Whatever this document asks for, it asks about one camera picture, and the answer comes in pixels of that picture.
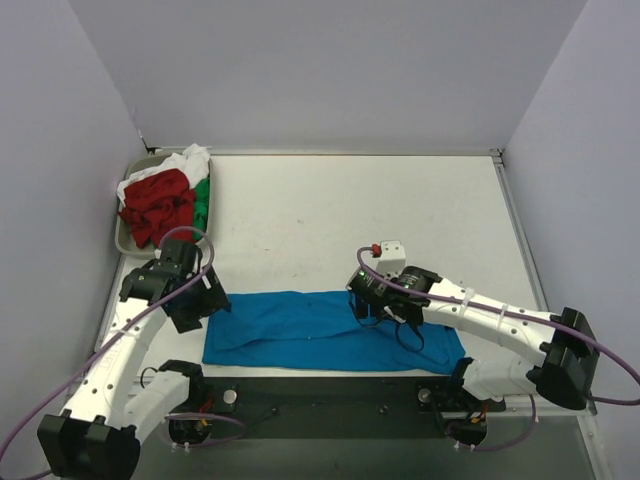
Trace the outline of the blue t shirt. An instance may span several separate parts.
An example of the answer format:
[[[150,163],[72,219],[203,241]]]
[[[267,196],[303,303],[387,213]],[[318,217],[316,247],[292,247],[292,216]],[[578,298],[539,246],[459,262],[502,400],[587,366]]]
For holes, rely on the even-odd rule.
[[[466,352],[457,333],[425,324],[415,337],[383,322],[360,325],[345,291],[232,294],[232,311],[211,315],[207,365],[449,375]]]

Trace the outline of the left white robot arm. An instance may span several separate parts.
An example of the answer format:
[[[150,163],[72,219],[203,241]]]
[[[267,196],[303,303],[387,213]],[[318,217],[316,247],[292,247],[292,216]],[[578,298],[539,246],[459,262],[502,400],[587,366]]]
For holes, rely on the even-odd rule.
[[[155,258],[122,280],[114,315],[97,359],[57,415],[41,420],[37,437],[52,473],[66,479],[129,479],[141,448],[167,422],[171,442],[189,449],[212,430],[213,395],[202,367],[167,360],[132,393],[143,360],[166,322],[177,333],[231,302],[201,249],[177,238],[163,241]]]

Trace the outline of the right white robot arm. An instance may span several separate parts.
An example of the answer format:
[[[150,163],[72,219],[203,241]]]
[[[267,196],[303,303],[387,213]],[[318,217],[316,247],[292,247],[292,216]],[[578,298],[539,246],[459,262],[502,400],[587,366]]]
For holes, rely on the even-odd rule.
[[[464,358],[451,379],[477,400],[537,394],[569,410],[588,403],[599,354],[583,313],[529,311],[476,294],[415,266],[376,278],[357,270],[346,290],[358,319],[465,332],[514,353],[508,362]]]

